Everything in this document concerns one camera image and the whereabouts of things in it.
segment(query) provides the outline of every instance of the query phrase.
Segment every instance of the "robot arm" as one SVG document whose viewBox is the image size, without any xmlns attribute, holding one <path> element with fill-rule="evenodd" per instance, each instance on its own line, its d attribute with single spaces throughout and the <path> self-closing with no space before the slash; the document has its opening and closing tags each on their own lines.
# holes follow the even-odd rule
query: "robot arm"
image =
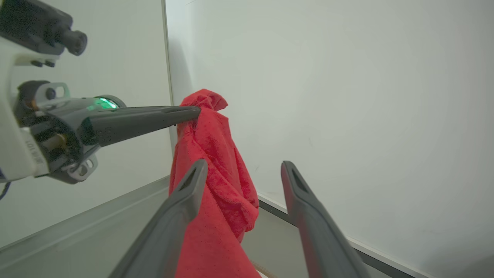
<svg viewBox="0 0 494 278">
<path fill-rule="evenodd" d="M 70 15 L 37 0 L 0 7 L 0 183 L 49 176 L 76 184 L 96 169 L 99 148 L 200 113 L 195 106 L 126 107 L 111 95 L 71 98 L 66 84 L 49 81 L 26 81 L 12 96 L 14 66 L 54 67 L 65 48 L 84 52 L 87 36 L 71 26 Z"/>
</svg>

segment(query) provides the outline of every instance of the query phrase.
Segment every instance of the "white wall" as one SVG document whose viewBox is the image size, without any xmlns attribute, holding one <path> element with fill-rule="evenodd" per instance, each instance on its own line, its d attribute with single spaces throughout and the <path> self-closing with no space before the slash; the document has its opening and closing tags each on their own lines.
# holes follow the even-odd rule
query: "white wall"
<svg viewBox="0 0 494 278">
<path fill-rule="evenodd" d="M 175 101 L 230 106 L 257 190 L 293 161 L 349 237 L 436 277 L 494 260 L 494 1 L 168 0 Z"/>
<path fill-rule="evenodd" d="M 128 106 L 170 105 L 160 0 L 45 0 L 74 18 L 88 36 L 82 56 L 68 52 L 54 69 L 14 72 L 13 90 L 28 80 L 65 82 L 72 96 L 113 94 Z M 78 185 L 49 178 L 12 183 L 0 201 L 0 246 L 169 175 L 168 130 L 105 147 L 95 173 Z"/>
</svg>

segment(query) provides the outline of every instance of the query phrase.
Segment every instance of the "black cable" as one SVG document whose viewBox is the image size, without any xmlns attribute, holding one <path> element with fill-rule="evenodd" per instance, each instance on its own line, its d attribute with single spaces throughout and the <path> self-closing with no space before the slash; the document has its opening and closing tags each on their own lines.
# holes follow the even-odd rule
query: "black cable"
<svg viewBox="0 0 494 278">
<path fill-rule="evenodd" d="M 11 182 L 7 182 L 5 184 L 5 186 L 3 187 L 3 191 L 1 192 L 1 195 L 0 195 L 0 200 L 2 200 L 5 197 L 5 195 L 7 194 L 8 188 L 10 187 L 10 183 Z"/>
</svg>

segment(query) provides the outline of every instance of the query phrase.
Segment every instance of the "white panel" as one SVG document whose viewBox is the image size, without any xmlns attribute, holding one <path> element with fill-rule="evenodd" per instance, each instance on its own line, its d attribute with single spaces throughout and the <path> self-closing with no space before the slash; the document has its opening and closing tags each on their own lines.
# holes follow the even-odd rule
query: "white panel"
<svg viewBox="0 0 494 278">
<path fill-rule="evenodd" d="M 159 0 L 46 0 L 87 33 L 81 56 L 65 51 L 55 68 L 18 68 L 14 85 L 65 82 L 73 97 L 113 94 L 128 106 L 170 105 L 162 3 Z M 0 201 L 0 246 L 149 184 L 169 174 L 168 130 L 105 147 L 88 180 L 67 185 L 49 178 L 12 183 Z"/>
<path fill-rule="evenodd" d="M 0 276 L 107 278 L 168 197 L 168 182 L 144 186 L 12 246 L 6 253 L 16 260 L 3 266 L 9 257 L 0 256 Z"/>
<path fill-rule="evenodd" d="M 284 204 L 291 160 L 347 236 L 460 277 L 494 260 L 493 12 L 481 0 L 168 0 L 174 98 L 226 98 L 261 194 Z"/>
</svg>

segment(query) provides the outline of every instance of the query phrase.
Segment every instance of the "red towel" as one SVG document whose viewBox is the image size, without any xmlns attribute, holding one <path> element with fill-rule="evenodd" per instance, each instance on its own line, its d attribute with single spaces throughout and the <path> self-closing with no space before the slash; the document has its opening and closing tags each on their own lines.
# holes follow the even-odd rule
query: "red towel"
<svg viewBox="0 0 494 278">
<path fill-rule="evenodd" d="M 228 104 L 219 94 L 202 89 L 181 105 L 199 106 L 201 113 L 197 120 L 177 127 L 170 193 L 196 160 L 207 161 L 208 173 L 199 214 L 185 232 L 175 277 L 258 278 L 240 243 L 254 228 L 259 200 L 233 143 L 228 118 L 217 112 Z"/>
</svg>

